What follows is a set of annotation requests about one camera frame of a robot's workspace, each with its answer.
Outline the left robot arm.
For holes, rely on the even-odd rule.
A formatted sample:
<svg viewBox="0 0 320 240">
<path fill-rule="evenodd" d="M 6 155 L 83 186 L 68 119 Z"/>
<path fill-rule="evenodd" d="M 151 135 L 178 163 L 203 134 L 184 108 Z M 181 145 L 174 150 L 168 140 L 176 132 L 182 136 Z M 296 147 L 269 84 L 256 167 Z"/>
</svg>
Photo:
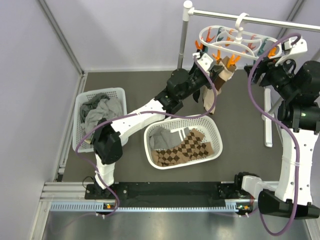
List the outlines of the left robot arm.
<svg viewBox="0 0 320 240">
<path fill-rule="evenodd" d="M 109 198 L 114 191 L 115 163 L 123 155 L 123 141 L 146 126 L 172 117 L 182 107 L 182 101 L 210 86 L 224 70 L 224 66 L 211 64 L 208 67 L 196 62 L 190 71 L 176 69 L 166 82 L 166 87 L 144 106 L 128 115 L 113 120 L 101 120 L 92 138 L 96 156 L 96 192 Z"/>
</svg>

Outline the black sock with white stripes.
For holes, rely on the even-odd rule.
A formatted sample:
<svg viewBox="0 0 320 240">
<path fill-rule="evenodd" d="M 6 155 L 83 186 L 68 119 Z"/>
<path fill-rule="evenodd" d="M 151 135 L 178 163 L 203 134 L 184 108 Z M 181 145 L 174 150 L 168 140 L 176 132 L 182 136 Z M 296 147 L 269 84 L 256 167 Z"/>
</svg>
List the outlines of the black sock with white stripes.
<svg viewBox="0 0 320 240">
<path fill-rule="evenodd" d="M 195 100 L 195 102 L 198 103 L 200 99 L 201 88 L 210 86 L 210 83 L 201 72 L 200 65 L 197 63 L 197 59 L 193 57 L 193 60 L 194 63 L 192 65 L 191 70 L 189 71 L 189 75 L 191 77 L 191 82 L 195 84 L 195 91 L 193 92 L 192 97 Z"/>
</svg>

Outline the orange clothes peg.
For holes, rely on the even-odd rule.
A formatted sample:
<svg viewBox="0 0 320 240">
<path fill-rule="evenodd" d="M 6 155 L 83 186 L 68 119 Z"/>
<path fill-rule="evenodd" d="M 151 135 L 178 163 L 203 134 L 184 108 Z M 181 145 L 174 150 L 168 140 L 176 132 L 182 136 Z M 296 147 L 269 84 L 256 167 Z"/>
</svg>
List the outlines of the orange clothes peg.
<svg viewBox="0 0 320 240">
<path fill-rule="evenodd" d="M 195 41 L 195 47 L 197 51 L 202 51 L 204 48 L 204 45 L 201 42 Z"/>
</svg>

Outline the brown beige striped socks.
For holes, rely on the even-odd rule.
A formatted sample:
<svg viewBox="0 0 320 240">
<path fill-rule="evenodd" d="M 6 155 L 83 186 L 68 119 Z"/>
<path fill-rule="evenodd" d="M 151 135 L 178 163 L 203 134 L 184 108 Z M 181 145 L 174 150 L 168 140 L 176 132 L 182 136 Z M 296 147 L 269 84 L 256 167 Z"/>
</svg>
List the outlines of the brown beige striped socks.
<svg viewBox="0 0 320 240">
<path fill-rule="evenodd" d="M 225 83 L 225 80 L 222 78 L 222 71 L 219 73 L 218 77 L 214 81 L 214 87 L 216 91 L 216 95 L 218 96 L 221 93 L 221 87 Z M 215 100 L 215 95 L 213 89 L 209 89 L 208 87 L 204 87 L 203 94 L 202 94 L 202 100 L 203 100 L 203 107 L 206 111 L 208 111 Z"/>
</svg>

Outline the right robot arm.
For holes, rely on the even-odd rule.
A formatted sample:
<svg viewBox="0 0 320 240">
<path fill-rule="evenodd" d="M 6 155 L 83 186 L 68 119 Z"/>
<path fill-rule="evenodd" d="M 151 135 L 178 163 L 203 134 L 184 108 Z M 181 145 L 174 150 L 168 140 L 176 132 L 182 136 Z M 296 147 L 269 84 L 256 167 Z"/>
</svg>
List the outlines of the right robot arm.
<svg viewBox="0 0 320 240">
<path fill-rule="evenodd" d="M 313 204 L 310 178 L 313 150 L 320 136 L 320 107 L 316 99 L 320 96 L 320 63 L 306 61 L 296 69 L 296 62 L 287 59 L 276 64 L 276 59 L 264 58 L 255 71 L 245 66 L 261 87 L 272 86 L 282 97 L 277 110 L 276 122 L 282 137 L 282 163 L 277 187 L 248 172 L 240 172 L 234 178 L 233 192 L 239 198 L 251 194 L 258 200 L 261 214 L 295 219 L 317 219 L 319 207 Z"/>
</svg>

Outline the white round clip hanger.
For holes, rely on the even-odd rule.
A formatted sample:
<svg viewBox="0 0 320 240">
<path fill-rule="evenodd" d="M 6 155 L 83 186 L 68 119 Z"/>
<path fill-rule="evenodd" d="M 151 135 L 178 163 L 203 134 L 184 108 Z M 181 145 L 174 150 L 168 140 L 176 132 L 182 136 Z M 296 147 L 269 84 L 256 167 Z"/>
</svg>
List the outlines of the white round clip hanger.
<svg viewBox="0 0 320 240">
<path fill-rule="evenodd" d="M 241 56 L 249 60 L 257 60 L 278 40 L 271 36 L 244 31 L 243 20 L 248 14 L 241 13 L 234 28 L 223 25 L 211 25 L 203 28 L 199 33 L 199 43 L 203 44 L 203 51 L 220 50 L 221 54 Z"/>
</svg>

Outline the yellow-orange peg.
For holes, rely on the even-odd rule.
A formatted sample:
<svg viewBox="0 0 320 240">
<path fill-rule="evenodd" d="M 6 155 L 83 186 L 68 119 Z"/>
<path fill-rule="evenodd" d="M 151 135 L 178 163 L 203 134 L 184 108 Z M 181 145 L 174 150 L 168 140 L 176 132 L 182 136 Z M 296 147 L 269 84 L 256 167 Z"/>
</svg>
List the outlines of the yellow-orange peg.
<svg viewBox="0 0 320 240">
<path fill-rule="evenodd" d="M 229 68 L 230 66 L 235 66 L 236 63 L 240 60 L 240 58 L 241 56 L 239 55 L 236 56 L 235 54 L 233 54 L 227 62 L 227 68 Z"/>
<path fill-rule="evenodd" d="M 216 61 L 217 64 L 220 63 L 220 61 L 222 60 L 221 58 L 221 51 L 220 50 L 217 50 L 217 53 L 216 54 L 212 54 L 212 57 L 214 58 L 214 60 Z"/>
</svg>

